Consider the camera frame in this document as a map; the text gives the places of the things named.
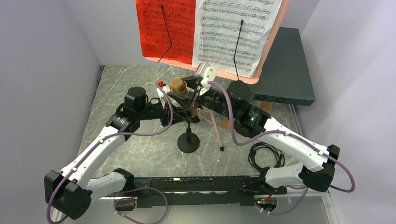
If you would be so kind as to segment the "gold metal tube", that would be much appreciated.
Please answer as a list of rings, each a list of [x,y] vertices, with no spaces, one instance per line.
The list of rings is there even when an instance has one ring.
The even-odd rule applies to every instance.
[[[170,89],[174,93],[186,93],[187,84],[182,78],[174,77],[170,81]],[[198,109],[194,108],[193,103],[190,105],[188,112],[190,112],[193,117],[198,115]]]

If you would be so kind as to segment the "black round-base stand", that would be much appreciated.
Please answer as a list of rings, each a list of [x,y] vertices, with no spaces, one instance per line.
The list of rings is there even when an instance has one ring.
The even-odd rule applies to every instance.
[[[196,117],[198,115],[198,111],[193,108],[193,105],[190,105],[187,109],[188,118],[186,119],[187,128],[185,133],[181,134],[177,140],[177,146],[183,153],[194,153],[197,151],[200,140],[199,137],[192,132],[191,130],[191,122],[190,118]]]

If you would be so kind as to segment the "white sheet music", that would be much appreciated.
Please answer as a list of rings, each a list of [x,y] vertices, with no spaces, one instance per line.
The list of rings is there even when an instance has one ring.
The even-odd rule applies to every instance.
[[[192,66],[252,78],[283,1],[198,0]]]

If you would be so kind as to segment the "red sheet music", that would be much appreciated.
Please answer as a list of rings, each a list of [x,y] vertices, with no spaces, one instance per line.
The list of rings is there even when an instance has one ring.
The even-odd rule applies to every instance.
[[[195,0],[137,0],[136,13],[144,57],[192,64]]]

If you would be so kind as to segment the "pink music stand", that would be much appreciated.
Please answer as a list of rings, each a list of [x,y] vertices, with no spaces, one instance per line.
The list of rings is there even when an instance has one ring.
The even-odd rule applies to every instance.
[[[197,71],[198,93],[216,77],[258,81],[287,0],[138,0],[142,55]]]

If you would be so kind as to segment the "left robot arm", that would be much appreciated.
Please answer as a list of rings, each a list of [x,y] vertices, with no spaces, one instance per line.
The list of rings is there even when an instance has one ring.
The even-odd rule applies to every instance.
[[[140,121],[159,119],[164,129],[148,133],[147,136],[160,135],[172,124],[179,122],[179,108],[170,100],[176,96],[170,86],[157,86],[159,103],[152,104],[142,87],[132,87],[125,95],[124,103],[110,117],[98,137],[82,154],[60,171],[50,170],[44,178],[46,218],[50,224],[60,224],[65,219],[76,220],[84,215],[90,205],[97,200],[119,192],[130,195],[134,190],[134,175],[118,168],[110,174],[94,178],[95,171],[130,136],[145,136],[137,133]]]

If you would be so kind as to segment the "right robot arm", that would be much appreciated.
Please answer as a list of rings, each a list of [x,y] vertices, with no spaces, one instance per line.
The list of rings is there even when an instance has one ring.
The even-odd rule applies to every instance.
[[[236,80],[225,88],[195,76],[174,77],[166,92],[188,111],[205,107],[227,117],[232,139],[239,134],[247,138],[247,143],[258,140],[297,160],[297,164],[291,166],[261,168],[257,181],[260,192],[268,194],[287,185],[303,185],[319,192],[332,187],[340,149],[307,140],[253,105],[246,83]]]

